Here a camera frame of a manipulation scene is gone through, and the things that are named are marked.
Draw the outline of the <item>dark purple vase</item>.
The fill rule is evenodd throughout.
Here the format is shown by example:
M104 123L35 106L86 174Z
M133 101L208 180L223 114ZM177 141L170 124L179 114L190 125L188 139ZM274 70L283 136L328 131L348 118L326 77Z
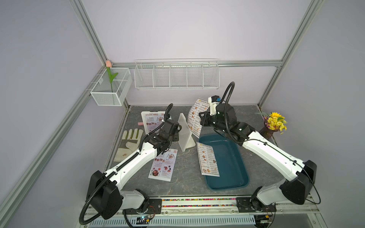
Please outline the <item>dark purple vase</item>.
M273 136L273 134L276 131L271 130L270 128L268 128L267 126L263 126L260 130L259 133L267 140L270 140Z

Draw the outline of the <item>red special menu sheet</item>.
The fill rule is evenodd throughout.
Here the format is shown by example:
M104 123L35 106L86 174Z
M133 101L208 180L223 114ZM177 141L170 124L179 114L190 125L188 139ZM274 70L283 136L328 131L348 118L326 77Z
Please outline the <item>red special menu sheet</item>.
M158 155L152 164L148 178L160 181L171 181L178 150L169 149Z

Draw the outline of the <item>yellow flower bouquet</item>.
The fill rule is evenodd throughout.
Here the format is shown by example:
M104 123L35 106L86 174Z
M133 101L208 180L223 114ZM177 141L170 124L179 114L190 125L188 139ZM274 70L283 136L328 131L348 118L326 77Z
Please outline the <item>yellow flower bouquet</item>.
M287 121L284 116L277 112L267 113L257 113L263 117L264 127L262 130L268 132L280 132L283 134L287 130Z

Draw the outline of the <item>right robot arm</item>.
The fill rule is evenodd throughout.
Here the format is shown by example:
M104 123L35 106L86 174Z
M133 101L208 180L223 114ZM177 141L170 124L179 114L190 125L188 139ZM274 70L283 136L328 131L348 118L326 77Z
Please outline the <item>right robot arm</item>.
M231 82L223 97L208 99L209 110L199 113L201 126L213 127L216 133L255 153L283 176L283 180L255 190L250 198L253 210L260 211L265 206L286 200L303 205L308 201L311 190L316 189L317 165L284 152L249 124L239 122L229 104L234 87L235 83Z

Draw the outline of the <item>white ventilation grille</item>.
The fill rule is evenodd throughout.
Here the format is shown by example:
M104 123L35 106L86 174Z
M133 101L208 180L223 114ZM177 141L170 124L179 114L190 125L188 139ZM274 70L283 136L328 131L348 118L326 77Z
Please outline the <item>white ventilation grille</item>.
M255 225L253 215L225 215L225 216L156 216L152 221L143 224L140 217L130 217L128 221L137 227L208 227L224 225ZM109 220L96 219L88 225L89 228L124 228L128 224L124 217Z

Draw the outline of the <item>dim sum menu sheet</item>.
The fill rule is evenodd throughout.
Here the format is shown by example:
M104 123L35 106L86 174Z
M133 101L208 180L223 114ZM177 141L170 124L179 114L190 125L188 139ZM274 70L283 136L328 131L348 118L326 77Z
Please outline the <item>dim sum menu sheet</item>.
M217 160L212 146L196 143L201 174L205 176L219 177Z
M201 118L199 117L199 113L205 112L209 110L209 103L204 99L197 99L192 107L190 108L188 117L187 117L187 125L188 129L192 132L194 136L200 138L202 126L200 124Z

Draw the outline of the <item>white mesh wall basket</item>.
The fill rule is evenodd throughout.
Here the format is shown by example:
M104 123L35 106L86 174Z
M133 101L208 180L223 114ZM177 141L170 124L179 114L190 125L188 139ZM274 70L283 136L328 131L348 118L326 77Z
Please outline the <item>white mesh wall basket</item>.
M98 106L123 106L131 84L129 68L107 67L90 94Z

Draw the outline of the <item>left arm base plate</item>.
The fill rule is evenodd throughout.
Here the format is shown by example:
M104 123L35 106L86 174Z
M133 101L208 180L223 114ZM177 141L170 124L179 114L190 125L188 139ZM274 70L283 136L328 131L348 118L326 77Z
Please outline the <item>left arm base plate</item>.
M162 199L161 198L150 198L148 201L142 203L138 209L126 209L127 215L137 214L161 214Z

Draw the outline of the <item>white green work glove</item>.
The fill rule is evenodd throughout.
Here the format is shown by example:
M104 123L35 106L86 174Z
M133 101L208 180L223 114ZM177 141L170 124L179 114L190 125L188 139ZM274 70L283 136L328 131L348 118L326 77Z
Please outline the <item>white green work glove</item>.
M113 162L122 162L135 152L139 147L143 135L144 131L142 129L136 128L129 129L128 131L125 130Z

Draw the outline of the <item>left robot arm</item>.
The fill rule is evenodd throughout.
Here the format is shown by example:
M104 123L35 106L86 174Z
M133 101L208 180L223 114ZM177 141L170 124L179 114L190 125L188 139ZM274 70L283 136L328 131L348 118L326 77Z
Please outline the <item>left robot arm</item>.
M119 210L148 212L151 207L149 196L140 189L124 191L123 187L145 164L167 152L172 142L178 141L182 126L170 118L172 108L173 104L169 104L163 122L141 139L130 156L111 169L103 173L97 171L91 176L79 216L80 225L89 224L98 217L109 219Z

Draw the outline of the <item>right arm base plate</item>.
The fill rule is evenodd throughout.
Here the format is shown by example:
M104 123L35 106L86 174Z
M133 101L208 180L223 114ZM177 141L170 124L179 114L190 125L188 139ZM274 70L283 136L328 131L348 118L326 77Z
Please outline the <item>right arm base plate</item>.
M237 208L239 212L276 212L274 204L264 205L251 197L237 197Z

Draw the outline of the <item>teal plastic tray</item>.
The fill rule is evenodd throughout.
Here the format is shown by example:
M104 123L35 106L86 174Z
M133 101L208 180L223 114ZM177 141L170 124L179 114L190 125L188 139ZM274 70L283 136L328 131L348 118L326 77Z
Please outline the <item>teal plastic tray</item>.
M210 190L233 190L244 188L250 183L237 144L220 135L205 135L198 142L212 146L217 160L220 176L204 175Z

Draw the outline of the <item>pink artificial tulip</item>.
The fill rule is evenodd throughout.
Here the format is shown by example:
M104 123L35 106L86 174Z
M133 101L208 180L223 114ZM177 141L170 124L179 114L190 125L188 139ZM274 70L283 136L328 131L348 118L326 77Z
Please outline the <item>pink artificial tulip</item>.
M113 81L117 77L118 72L117 73L112 73L111 67L112 67L111 61L110 60L107 60L106 61L106 70L107 70L107 73L108 73L108 76L109 76L109 82L110 82L111 92L113 93L114 92L114 90L113 90Z

